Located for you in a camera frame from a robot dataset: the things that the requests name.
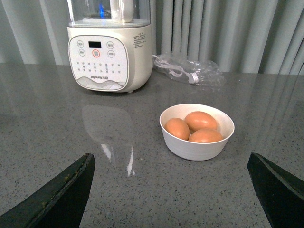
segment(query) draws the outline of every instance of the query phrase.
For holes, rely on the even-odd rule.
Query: button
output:
[[[111,41],[107,42],[106,46],[108,47],[108,49],[113,49],[114,48],[114,44]]]
[[[84,43],[83,43],[81,40],[77,41],[77,45],[78,45],[78,47],[80,47],[80,48],[83,48],[83,47],[84,47]]]
[[[80,54],[80,56],[85,56],[86,52],[83,49],[80,49],[79,50],[79,54]]]
[[[113,58],[113,57],[115,56],[115,52],[113,52],[113,51],[108,51],[108,56],[109,56],[110,58]]]
[[[96,49],[94,49],[94,50],[92,51],[92,54],[93,54],[93,56],[94,56],[95,58],[100,57],[100,52],[99,52],[98,50],[96,50]]]

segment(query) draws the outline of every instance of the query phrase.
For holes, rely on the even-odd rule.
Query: digital display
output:
[[[101,48],[101,43],[100,42],[89,41],[89,47],[90,48]]]

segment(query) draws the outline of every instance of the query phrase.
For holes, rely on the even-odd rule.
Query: transparent container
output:
[[[69,27],[136,28],[150,25],[149,0],[67,0]]]

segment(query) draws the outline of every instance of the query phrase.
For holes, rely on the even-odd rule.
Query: plastic bag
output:
[[[179,52],[153,55],[153,68],[169,78],[195,86],[223,86],[226,82],[218,65],[210,60],[189,61]]]

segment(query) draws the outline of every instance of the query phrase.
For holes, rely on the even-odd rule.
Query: blue light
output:
[[[99,15],[100,15],[100,18],[104,17],[104,8],[101,3],[99,4]]]

